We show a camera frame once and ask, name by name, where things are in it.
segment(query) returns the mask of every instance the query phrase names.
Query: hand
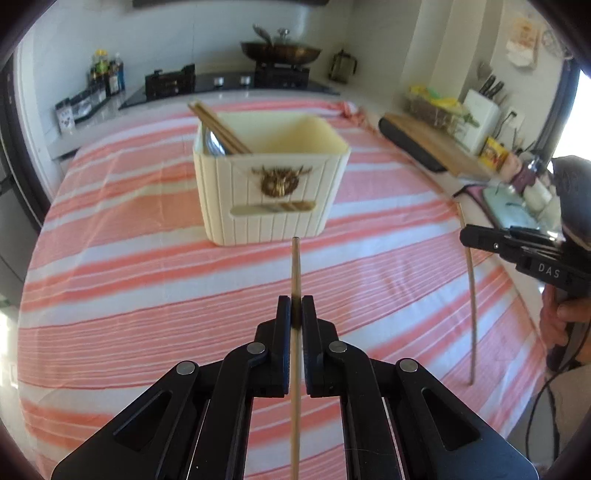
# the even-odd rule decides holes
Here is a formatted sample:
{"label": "hand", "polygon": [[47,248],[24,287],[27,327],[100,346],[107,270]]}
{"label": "hand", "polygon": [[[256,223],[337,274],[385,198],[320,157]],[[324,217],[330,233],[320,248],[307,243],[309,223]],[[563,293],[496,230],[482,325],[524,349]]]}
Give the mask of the hand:
{"label": "hand", "polygon": [[569,342],[567,322],[586,323],[591,320],[591,299],[556,302],[556,287],[546,285],[542,294],[544,306],[540,312],[540,330],[546,347],[566,346]]}

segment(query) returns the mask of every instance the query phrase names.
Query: frying pan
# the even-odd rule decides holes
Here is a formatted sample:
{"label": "frying pan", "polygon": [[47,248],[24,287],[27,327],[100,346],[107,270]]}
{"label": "frying pan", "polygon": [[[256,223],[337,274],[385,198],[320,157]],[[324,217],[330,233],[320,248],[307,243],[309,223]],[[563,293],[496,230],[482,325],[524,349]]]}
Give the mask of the frying pan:
{"label": "frying pan", "polygon": [[270,42],[269,34],[261,35],[262,29],[254,25],[257,35],[265,42],[242,42],[242,51],[249,59],[257,63],[281,63],[286,65],[305,65],[315,61],[322,50],[307,45],[289,43],[286,39],[289,30],[280,29],[281,39],[274,44]]}

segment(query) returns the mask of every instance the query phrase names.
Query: striped tablecloth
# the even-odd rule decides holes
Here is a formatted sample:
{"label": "striped tablecloth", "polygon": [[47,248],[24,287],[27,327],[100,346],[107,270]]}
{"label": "striped tablecloth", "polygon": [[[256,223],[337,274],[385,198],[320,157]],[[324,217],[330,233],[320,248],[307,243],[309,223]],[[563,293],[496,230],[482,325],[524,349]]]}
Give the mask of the striped tablecloth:
{"label": "striped tablecloth", "polygon": [[[323,115],[353,148],[326,230],[302,244],[303,291],[340,338],[377,359],[419,360],[507,435],[544,349],[496,258],[475,252],[478,380],[468,385],[470,301],[456,209],[346,103],[283,100],[224,110]],[[51,207],[21,306],[21,406],[41,473],[174,364],[222,359],[290,290],[288,242],[206,238],[187,111],[82,148]],[[289,471],[289,399],[256,400],[248,478]],[[302,399],[301,478],[345,477],[337,399]]]}

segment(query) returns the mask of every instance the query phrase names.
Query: gold emblem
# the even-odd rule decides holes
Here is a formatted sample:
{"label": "gold emblem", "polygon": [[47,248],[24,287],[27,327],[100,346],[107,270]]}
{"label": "gold emblem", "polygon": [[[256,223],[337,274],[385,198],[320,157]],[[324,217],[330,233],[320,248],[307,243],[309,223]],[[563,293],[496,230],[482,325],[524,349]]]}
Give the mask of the gold emblem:
{"label": "gold emblem", "polygon": [[252,169],[255,175],[261,175],[261,191],[264,195],[273,198],[281,198],[291,195],[300,184],[300,176],[308,175],[312,168],[304,170],[304,167],[299,170],[292,168],[273,168],[265,170],[262,167],[260,170]]}

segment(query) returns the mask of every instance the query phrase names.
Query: chopstick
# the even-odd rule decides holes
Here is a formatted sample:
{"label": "chopstick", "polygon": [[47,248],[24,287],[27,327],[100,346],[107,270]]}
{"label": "chopstick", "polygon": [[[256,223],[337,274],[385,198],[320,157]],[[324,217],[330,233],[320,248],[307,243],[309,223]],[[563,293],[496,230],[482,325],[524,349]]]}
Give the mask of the chopstick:
{"label": "chopstick", "polygon": [[301,421],[301,264],[300,239],[291,241],[291,480],[300,476]]}
{"label": "chopstick", "polygon": [[[466,228],[466,218],[462,205],[457,202],[457,212],[460,218],[460,226]],[[470,310],[472,314],[472,354],[470,356],[470,385],[476,382],[476,351],[478,348],[478,310],[476,306],[476,280],[474,278],[474,262],[472,261],[472,251],[465,248],[466,266],[468,270],[468,283],[470,285]]]}
{"label": "chopstick", "polygon": [[226,147],[228,153],[232,155],[252,154],[250,149],[236,136],[230,127],[204,103],[197,102],[189,104],[191,111],[199,117],[204,126],[209,128],[217,139]]}

